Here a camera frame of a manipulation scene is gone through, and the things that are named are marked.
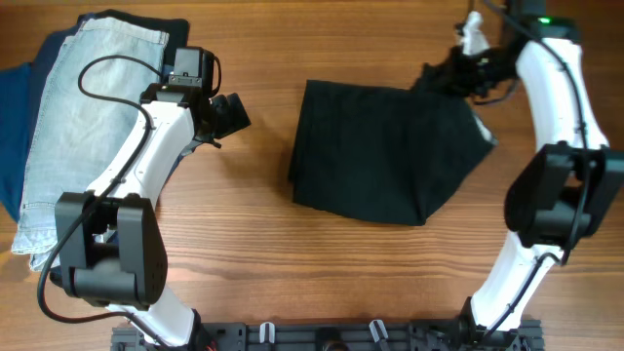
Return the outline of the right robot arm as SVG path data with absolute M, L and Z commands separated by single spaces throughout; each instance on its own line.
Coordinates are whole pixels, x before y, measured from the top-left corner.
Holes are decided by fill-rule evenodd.
M 507 192 L 508 232 L 487 279 L 454 321 L 438 327 L 453 349 L 527 346 L 530 325 L 522 315 L 532 295 L 596 233 L 623 184 L 623 155 L 594 116 L 573 20 L 548 16 L 541 1 L 491 10 L 503 23 L 499 44 L 488 43 L 482 15 L 469 9 L 438 83 L 482 106 L 492 104 L 489 92 L 501 82 L 523 86 L 536 152 Z

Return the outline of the black shorts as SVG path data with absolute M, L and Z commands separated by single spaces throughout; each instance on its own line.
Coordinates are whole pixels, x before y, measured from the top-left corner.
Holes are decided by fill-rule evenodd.
M 306 83 L 288 180 L 295 203 L 422 226 L 497 144 L 429 64 L 408 89 Z

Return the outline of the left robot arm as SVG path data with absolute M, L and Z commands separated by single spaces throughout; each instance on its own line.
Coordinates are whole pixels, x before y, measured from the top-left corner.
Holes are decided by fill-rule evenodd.
M 177 49 L 172 72 L 138 101 L 120 150 L 83 192 L 55 206 L 58 241 L 44 264 L 37 300 L 49 318 L 84 324 L 123 317 L 151 350 L 215 350 L 199 313 L 167 285 L 168 257 L 155 214 L 183 149 L 250 125 L 236 94 L 220 93 L 221 64 L 199 47 Z

